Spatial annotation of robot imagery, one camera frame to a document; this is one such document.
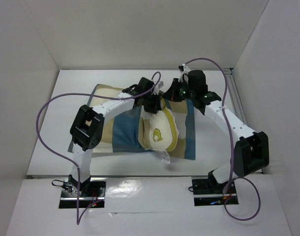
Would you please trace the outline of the cream pillow with yellow edge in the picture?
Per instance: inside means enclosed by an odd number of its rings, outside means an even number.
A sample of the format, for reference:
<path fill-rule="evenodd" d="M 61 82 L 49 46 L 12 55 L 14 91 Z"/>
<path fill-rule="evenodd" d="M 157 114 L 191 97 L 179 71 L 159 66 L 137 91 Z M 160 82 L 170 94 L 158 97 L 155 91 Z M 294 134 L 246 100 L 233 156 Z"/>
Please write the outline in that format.
<path fill-rule="evenodd" d="M 160 99 L 160 106 L 161 110 L 155 114 L 141 109 L 138 142 L 145 150 L 169 152 L 177 146 L 179 131 L 175 116 L 163 98 Z"/>

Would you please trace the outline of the blue beige patchwork pillowcase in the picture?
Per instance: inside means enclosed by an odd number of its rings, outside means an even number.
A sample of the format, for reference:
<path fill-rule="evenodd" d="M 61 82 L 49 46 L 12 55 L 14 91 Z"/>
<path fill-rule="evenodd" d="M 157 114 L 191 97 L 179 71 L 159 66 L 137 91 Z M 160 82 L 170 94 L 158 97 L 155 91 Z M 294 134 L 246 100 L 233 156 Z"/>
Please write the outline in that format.
<path fill-rule="evenodd" d="M 171 157 L 195 160 L 195 114 L 190 100 L 172 102 L 164 99 L 175 116 L 179 137 L 177 146 L 168 154 Z M 93 153 L 146 152 L 138 142 L 141 109 L 135 107 L 109 120 L 103 128 L 102 139 Z"/>

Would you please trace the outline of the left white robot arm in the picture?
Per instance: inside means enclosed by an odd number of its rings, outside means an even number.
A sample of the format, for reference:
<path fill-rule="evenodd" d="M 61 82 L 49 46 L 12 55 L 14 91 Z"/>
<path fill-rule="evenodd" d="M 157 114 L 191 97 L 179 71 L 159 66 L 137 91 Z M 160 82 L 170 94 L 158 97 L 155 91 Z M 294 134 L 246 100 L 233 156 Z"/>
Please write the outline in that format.
<path fill-rule="evenodd" d="M 149 108 L 152 113 L 157 112 L 160 110 L 158 92 L 146 93 L 141 86 L 133 85 L 100 105 L 83 105 L 79 108 L 70 129 L 75 166 L 68 177 L 73 192 L 78 196 L 84 196 L 90 190 L 92 152 L 102 139 L 104 124 L 137 106 Z"/>

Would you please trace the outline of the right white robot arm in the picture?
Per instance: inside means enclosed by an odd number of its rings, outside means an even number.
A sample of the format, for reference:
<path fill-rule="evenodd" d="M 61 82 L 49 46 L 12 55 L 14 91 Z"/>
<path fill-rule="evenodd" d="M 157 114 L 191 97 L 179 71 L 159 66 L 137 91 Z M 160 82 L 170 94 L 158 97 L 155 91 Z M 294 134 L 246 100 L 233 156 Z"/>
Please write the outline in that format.
<path fill-rule="evenodd" d="M 194 107 L 212 120 L 230 140 L 230 161 L 208 174 L 207 187 L 213 193 L 227 193 L 233 179 L 245 177 L 269 165 L 269 139 L 265 132 L 256 132 L 234 115 L 207 85 L 173 79 L 163 94 L 169 101 L 190 100 Z"/>

